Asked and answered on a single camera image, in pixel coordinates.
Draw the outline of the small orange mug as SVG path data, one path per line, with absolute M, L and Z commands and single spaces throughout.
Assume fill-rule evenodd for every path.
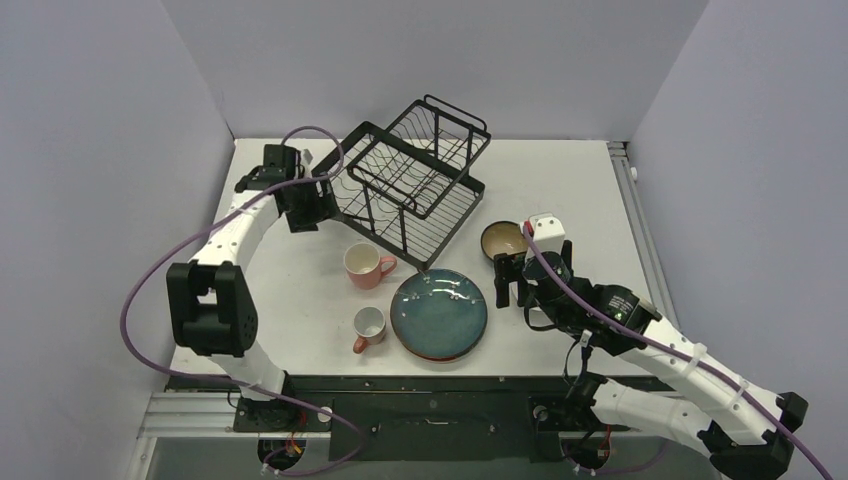
M 384 339 L 385 315 L 379 308 L 364 307 L 354 316 L 353 327 L 357 338 L 352 350 L 355 354 L 362 354 L 369 346 L 379 344 Z

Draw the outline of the black wire dish rack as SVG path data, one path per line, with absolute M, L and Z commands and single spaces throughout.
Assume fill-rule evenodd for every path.
M 313 172 L 329 218 L 418 270 L 429 269 L 483 198 L 471 167 L 491 142 L 487 123 L 433 95 L 388 126 L 360 123 Z

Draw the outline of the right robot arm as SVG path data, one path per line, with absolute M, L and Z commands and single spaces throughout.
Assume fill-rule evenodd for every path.
M 578 427 L 618 425 L 674 441 L 704 455 L 731 479 L 777 479 L 796 450 L 792 434 L 808 403 L 794 392 L 762 389 L 715 361 L 705 345 L 689 341 L 650 302 L 620 285 L 576 277 L 568 251 L 541 258 L 493 258 L 496 304 L 509 306 L 517 284 L 526 311 L 539 308 L 556 330 L 581 346 L 581 370 L 567 377 L 566 418 Z M 654 375 L 676 392 L 670 398 L 627 387 L 588 369 L 602 350 Z

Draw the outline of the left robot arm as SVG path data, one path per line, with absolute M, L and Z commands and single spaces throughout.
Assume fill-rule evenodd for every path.
M 251 174 L 236 183 L 206 243 L 166 272 L 172 332 L 178 346 L 218 366 L 241 394 L 240 411 L 271 430 L 303 417 L 288 373 L 258 340 L 259 313 L 246 278 L 267 231 L 285 219 L 293 232 L 326 217 L 320 184 L 294 185 Z

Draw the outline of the red teal plate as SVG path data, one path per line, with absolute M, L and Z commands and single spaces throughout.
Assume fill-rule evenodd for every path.
M 471 354 L 481 343 L 480 339 L 463 343 L 412 343 L 402 342 L 403 348 L 411 355 L 435 363 L 458 361 Z

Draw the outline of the dark blue plate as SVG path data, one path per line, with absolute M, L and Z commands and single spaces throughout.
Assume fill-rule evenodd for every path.
M 488 307 L 470 278 L 450 269 L 431 269 L 398 287 L 389 318 L 400 343 L 473 342 L 486 331 Z

